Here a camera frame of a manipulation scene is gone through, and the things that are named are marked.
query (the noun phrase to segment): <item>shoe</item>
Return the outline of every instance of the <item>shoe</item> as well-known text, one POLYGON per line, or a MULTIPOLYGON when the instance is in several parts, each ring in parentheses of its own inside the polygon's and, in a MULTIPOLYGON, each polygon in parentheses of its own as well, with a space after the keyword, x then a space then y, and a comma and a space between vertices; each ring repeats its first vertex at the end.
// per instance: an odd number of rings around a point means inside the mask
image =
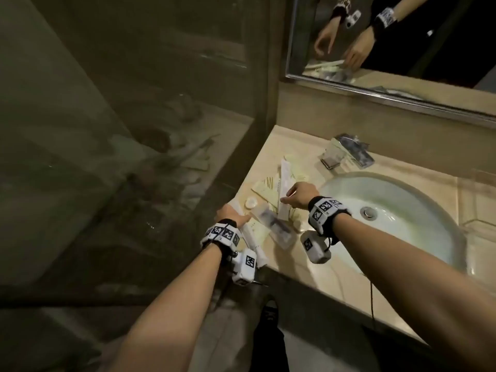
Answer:
POLYGON ((267 325, 277 326, 279 321, 279 310, 277 308, 276 300, 273 297, 269 297, 262 308, 262 313, 260 314, 260 322, 267 325))

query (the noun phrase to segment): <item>wristband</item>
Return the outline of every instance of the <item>wristband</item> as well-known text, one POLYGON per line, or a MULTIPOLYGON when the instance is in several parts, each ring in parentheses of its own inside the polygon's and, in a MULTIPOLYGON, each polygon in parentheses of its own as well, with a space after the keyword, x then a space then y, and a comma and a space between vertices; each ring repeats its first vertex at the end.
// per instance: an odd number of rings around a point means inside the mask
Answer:
POLYGON ((332 197, 317 196, 308 203, 308 223, 315 228, 319 236, 329 237, 331 245, 339 242, 338 237, 332 230, 332 222, 336 215, 351 212, 341 202, 332 197))
POLYGON ((223 260, 232 256, 241 238, 241 233, 236 226, 236 222, 232 219, 220 220, 207 229, 200 241, 201 248, 204 249, 208 244, 214 243, 220 248, 223 260))
POLYGON ((351 2, 349 0, 338 0, 334 9, 332 9, 331 19, 340 17, 339 24, 344 22, 344 19, 348 17, 350 12, 351 2))
POLYGON ((384 31, 389 28, 391 25, 397 23, 396 16, 394 15, 394 10, 391 8, 385 8, 374 18, 372 23, 370 24, 372 30, 374 31, 375 40, 379 40, 381 36, 384 34, 384 31))

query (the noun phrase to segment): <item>hand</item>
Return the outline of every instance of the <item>hand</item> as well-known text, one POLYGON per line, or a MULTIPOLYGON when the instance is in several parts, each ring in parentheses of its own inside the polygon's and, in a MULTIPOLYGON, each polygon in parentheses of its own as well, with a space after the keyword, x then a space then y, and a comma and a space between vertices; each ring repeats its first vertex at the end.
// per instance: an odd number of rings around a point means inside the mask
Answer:
POLYGON ((221 219, 232 219, 236 222, 236 226, 240 228, 251 218, 251 215, 239 215, 236 210, 229 204, 225 204, 219 210, 217 210, 217 215, 215 216, 215 222, 219 222, 221 219))
POLYGON ((375 37, 372 27, 362 31, 344 52, 344 66, 355 71, 359 69, 374 47, 375 37))
POLYGON ((298 181, 286 193, 288 197, 282 197, 281 202, 291 205, 293 208, 308 210, 308 203, 316 196, 319 196, 317 188, 305 181, 298 181))
POLYGON ((334 17, 329 21, 329 23, 324 27, 320 32, 315 44, 313 45, 313 49, 317 52, 317 55, 324 56, 324 51, 319 48, 320 42, 323 40, 329 39, 329 46, 327 47, 327 53, 331 53, 332 45, 334 44, 334 40, 336 39, 336 35, 338 33, 339 22, 341 21, 341 17, 334 17))

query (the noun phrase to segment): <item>transparent packet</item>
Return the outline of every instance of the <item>transparent packet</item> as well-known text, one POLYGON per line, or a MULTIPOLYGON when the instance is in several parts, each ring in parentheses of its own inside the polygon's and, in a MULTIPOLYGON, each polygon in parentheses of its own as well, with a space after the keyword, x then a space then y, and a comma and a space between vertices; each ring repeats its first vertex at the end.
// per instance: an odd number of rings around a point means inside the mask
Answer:
POLYGON ((293 245, 298 236, 293 229, 284 221, 277 218, 277 214, 269 209, 267 203, 262 203, 253 209, 251 213, 257 220, 270 230, 270 237, 279 244, 279 246, 286 250, 293 245))

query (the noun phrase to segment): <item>bathroom sink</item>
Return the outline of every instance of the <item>bathroom sink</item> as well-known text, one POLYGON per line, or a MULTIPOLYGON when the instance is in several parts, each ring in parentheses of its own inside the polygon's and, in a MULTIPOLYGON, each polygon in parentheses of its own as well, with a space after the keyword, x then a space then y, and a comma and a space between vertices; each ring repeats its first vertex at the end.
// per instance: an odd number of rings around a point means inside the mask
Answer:
MULTIPOLYGON (((462 231, 443 208, 414 187, 387 176, 350 173, 326 182, 320 194, 343 202, 353 218, 466 271, 462 231)), ((332 246, 331 252, 362 273, 343 244, 332 246)))

